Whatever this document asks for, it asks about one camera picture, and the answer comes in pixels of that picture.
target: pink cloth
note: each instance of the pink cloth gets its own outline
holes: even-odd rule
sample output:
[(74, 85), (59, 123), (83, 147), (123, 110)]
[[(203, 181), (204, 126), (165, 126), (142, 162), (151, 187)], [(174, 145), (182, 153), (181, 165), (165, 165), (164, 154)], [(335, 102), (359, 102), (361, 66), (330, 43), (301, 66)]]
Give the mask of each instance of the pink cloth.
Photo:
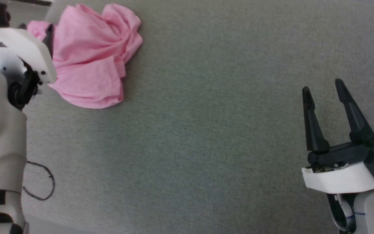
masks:
[[(125, 63), (142, 44), (141, 20), (118, 4), (102, 15), (87, 6), (68, 6), (55, 28), (53, 63), (57, 81), (49, 86), (65, 100), (83, 108), (106, 108), (123, 101)], [(46, 36), (48, 22), (31, 21), (27, 31)]]

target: gray fabric surface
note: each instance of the gray fabric surface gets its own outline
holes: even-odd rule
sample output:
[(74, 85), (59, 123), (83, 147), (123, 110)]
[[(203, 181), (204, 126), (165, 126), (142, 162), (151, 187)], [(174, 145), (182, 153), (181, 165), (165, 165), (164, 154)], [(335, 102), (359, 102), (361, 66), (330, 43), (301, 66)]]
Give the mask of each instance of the gray fabric surface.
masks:
[[(46, 19), (77, 2), (108, 3), (57, 0)], [(29, 159), (57, 188), (25, 212), (95, 233), (335, 233), (301, 176), (301, 89), (332, 145), (349, 140), (335, 78), (374, 127), (374, 1), (116, 3), (143, 21), (125, 101), (86, 110), (46, 87), (26, 107)], [(25, 185), (50, 181), (29, 167)]]

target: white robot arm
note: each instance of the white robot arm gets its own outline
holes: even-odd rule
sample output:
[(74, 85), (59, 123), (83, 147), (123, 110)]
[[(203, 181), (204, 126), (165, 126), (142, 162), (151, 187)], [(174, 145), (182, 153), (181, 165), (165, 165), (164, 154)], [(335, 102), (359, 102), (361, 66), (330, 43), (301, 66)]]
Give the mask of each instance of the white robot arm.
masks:
[(374, 234), (374, 132), (343, 81), (335, 84), (352, 142), (330, 147), (314, 113), (311, 92), (304, 87), (305, 136), (311, 151), (310, 166), (302, 169), (304, 182), (307, 188), (326, 193), (341, 234)]
[[(0, 16), (0, 26), (5, 22), (6, 15)], [(24, 29), (0, 28), (0, 43), (0, 234), (28, 234), (21, 207), (27, 162), (22, 108), (39, 93), (38, 85), (56, 81), (56, 70), (51, 46)]]

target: black cable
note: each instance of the black cable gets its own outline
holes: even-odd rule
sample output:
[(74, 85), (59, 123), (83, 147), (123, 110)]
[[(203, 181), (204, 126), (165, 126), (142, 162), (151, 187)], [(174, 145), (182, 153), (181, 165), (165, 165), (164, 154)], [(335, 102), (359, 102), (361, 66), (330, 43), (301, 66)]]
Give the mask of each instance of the black cable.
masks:
[(32, 193), (30, 193), (27, 188), (25, 188), (24, 186), (22, 187), (22, 189), (25, 191), (25, 193), (27, 193), (30, 197), (33, 197), (37, 200), (40, 200), (40, 201), (45, 201), (47, 199), (49, 199), (53, 193), (55, 192), (55, 188), (56, 188), (56, 182), (55, 182), (55, 177), (53, 176), (52, 172), (50, 171), (50, 169), (48, 169), (46, 166), (44, 165), (41, 165), (39, 163), (35, 163), (35, 162), (30, 162), (30, 161), (27, 161), (27, 163), (30, 163), (32, 165), (35, 165), (35, 166), (39, 166), (39, 167), (42, 167), (43, 169), (45, 169), (47, 171), (47, 173), (49, 174), (49, 178), (52, 179), (52, 182), (53, 182), (53, 188), (52, 188), (52, 191), (50, 192), (50, 194), (45, 197), (45, 198), (41, 198), (41, 197), (38, 197)]

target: crumpled pink fabric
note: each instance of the crumpled pink fabric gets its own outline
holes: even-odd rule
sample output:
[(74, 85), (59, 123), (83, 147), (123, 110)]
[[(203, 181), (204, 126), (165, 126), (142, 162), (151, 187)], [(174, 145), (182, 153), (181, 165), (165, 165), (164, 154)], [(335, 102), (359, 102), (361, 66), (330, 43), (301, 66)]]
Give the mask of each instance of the crumpled pink fabric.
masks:
[[(43, 40), (49, 25), (31, 21), (27, 31)], [(122, 102), (125, 63), (142, 44), (140, 25), (132, 10), (118, 4), (106, 5), (102, 15), (81, 4), (68, 6), (55, 27), (57, 81), (49, 86), (83, 108), (100, 109)]]

